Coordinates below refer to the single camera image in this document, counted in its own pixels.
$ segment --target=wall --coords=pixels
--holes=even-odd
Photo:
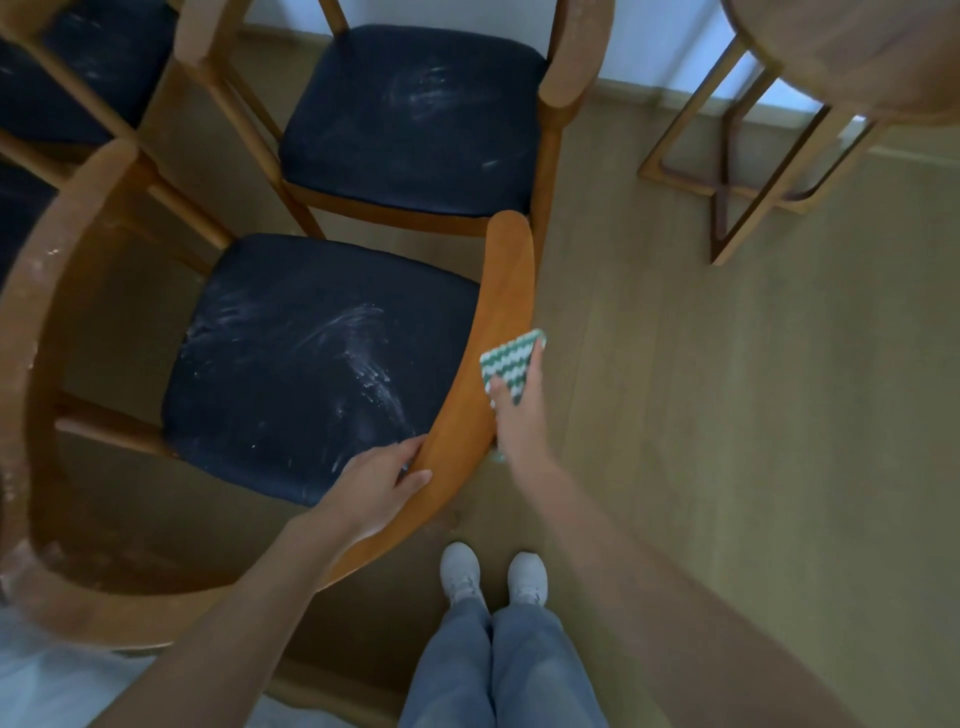
[[[554,0],[340,0],[350,25],[392,23],[474,31],[518,40],[546,52]],[[309,33],[330,32],[317,0],[255,0],[251,23]],[[707,75],[733,31],[718,0],[617,0],[600,77],[691,92]],[[744,60],[717,90],[733,98],[756,65]],[[761,99],[783,109],[818,104],[783,82]]]

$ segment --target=green and white cloth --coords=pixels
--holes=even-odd
[[[546,343],[546,334],[535,328],[503,346],[480,355],[480,374],[483,377],[483,387],[490,393],[490,380],[495,376],[503,379],[510,387],[510,394],[514,404],[520,402],[523,387],[527,383],[527,369],[530,367],[530,357],[534,352],[537,339]]]

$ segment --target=baseboard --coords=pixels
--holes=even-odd
[[[271,37],[288,42],[309,43],[326,46],[333,38],[320,33],[307,33],[288,28],[248,23],[242,29],[248,36]],[[681,109],[690,94],[672,88],[627,84],[622,81],[599,79],[591,92],[594,96],[624,104]],[[710,99],[701,113],[705,116],[721,116],[730,105],[725,99]],[[812,114],[793,109],[757,104],[746,116],[746,121],[779,129],[798,130],[805,126]],[[861,125],[851,124],[844,133],[845,141],[852,141]],[[894,127],[871,148],[870,154],[879,157],[908,159],[921,164],[960,169],[960,126],[954,127]]]
[[[331,713],[358,728],[396,726],[406,699],[398,692],[290,660],[280,662],[266,693],[291,708]]]
[[[307,43],[321,48],[325,48],[333,40],[333,36],[326,33],[295,31],[293,28],[278,28],[274,25],[261,25],[260,23],[244,23],[240,27],[240,35]]]

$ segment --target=left hand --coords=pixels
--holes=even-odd
[[[433,477],[432,471],[416,471],[396,481],[424,440],[426,435],[421,435],[354,455],[314,511],[327,513],[347,529],[348,546],[382,531]]]

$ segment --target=hand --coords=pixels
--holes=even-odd
[[[400,469],[416,457],[424,440],[426,435],[421,435],[350,458],[337,482],[314,509],[347,530],[347,546],[382,531],[404,503],[430,482],[431,471],[408,473],[396,481]]]
[[[550,462],[543,405],[543,339],[534,344],[527,368],[527,383],[520,404],[514,405],[510,387],[499,376],[490,382],[496,404],[496,441],[514,474]]]

